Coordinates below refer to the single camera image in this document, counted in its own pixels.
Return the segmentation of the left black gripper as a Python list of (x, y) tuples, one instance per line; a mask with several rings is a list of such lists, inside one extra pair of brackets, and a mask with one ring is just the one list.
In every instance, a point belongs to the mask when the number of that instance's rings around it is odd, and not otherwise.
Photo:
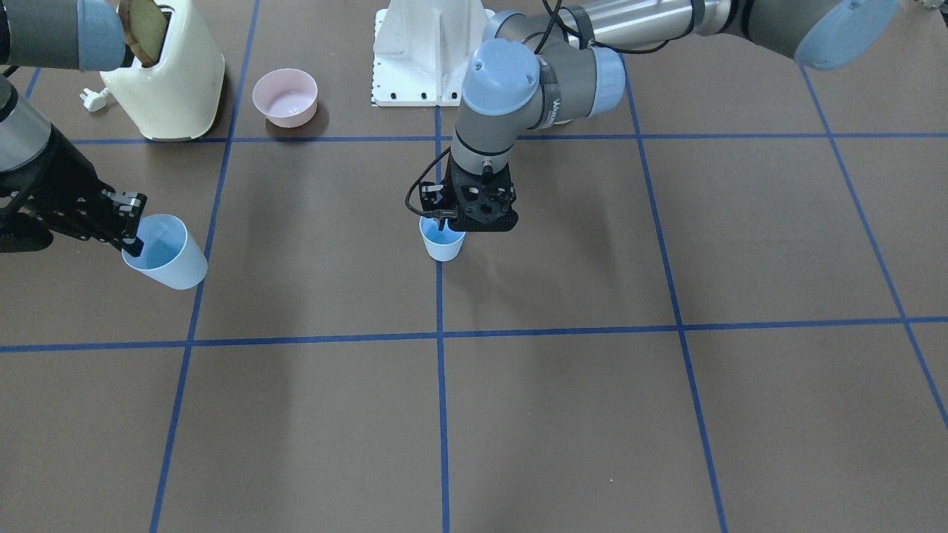
[(441, 199), (441, 193), (443, 191), (443, 184), (421, 182), (419, 186), (419, 200), (422, 203), (423, 217), (437, 220), (448, 219), (448, 210), (444, 208), (444, 200)]

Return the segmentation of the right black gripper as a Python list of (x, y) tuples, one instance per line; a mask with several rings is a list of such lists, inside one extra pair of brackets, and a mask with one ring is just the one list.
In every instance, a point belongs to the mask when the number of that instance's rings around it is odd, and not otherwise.
[(47, 145), (30, 162), (2, 172), (1, 250), (40, 252), (54, 233), (108, 243), (137, 258), (144, 249), (138, 224), (147, 196), (118, 193), (94, 166), (52, 128)]

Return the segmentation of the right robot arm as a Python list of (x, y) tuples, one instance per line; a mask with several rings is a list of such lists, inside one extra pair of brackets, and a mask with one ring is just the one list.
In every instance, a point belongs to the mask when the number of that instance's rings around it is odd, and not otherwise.
[[(105, 1), (4, 1), (1, 30), (8, 67), (109, 72), (131, 61), (119, 15)], [(1, 141), (2, 252), (40, 252), (64, 234), (142, 253), (138, 224), (147, 197), (101, 181), (7, 76)]]

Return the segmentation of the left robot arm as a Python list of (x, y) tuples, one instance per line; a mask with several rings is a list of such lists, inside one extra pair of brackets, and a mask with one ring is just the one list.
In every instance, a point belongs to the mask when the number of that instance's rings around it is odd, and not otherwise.
[(896, 1), (592, 1), (527, 15), (500, 11), (470, 55), (439, 184), (410, 186), (414, 215), (457, 232), (518, 222), (509, 158), (517, 137), (609, 112), (625, 93), (625, 56), (691, 35), (734, 35), (815, 70), (864, 53)]

